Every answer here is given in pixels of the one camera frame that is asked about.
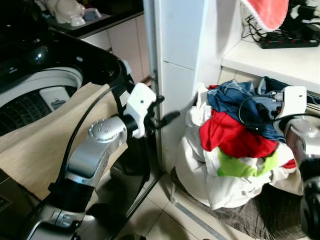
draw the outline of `green cloth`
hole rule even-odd
[[[220,162],[220,168],[217,170],[218,176],[260,177],[278,165],[277,151],[265,158],[264,164],[260,169],[245,164],[239,158],[225,154],[220,148],[218,148],[218,159]]]

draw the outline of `white wall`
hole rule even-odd
[[[198,84],[217,84],[220,62],[241,37],[239,0],[155,0],[158,88],[165,96],[160,116],[181,116],[161,131],[163,167],[175,165],[185,114]]]

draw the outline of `beige towel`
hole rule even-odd
[[[0,137],[0,168],[43,200],[49,194],[49,184],[57,179],[67,143],[77,123],[90,104],[108,88],[108,85],[88,83],[55,112]],[[110,92],[85,119],[73,142],[71,153],[88,134],[88,128],[94,121],[116,113],[116,101]],[[109,158],[105,172],[127,147],[124,144]]]

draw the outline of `washing machine lid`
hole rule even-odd
[[[1,3],[0,51],[47,32],[49,27],[34,0],[6,0]]]

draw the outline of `red cloth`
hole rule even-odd
[[[285,169],[293,169],[295,168],[296,165],[296,161],[294,159],[291,159],[290,161],[288,161],[285,165],[283,165],[282,167],[284,167]]]
[[[277,148],[277,142],[248,130],[225,112],[212,109],[212,117],[200,128],[200,140],[206,151],[219,146],[222,152],[236,158],[263,158]]]
[[[278,29],[284,22],[289,0],[241,0],[248,7],[259,27],[267,32]]]
[[[208,89],[209,89],[209,90],[211,90],[211,89],[216,89],[217,87],[219,87],[219,85],[210,85],[210,86],[208,87]]]

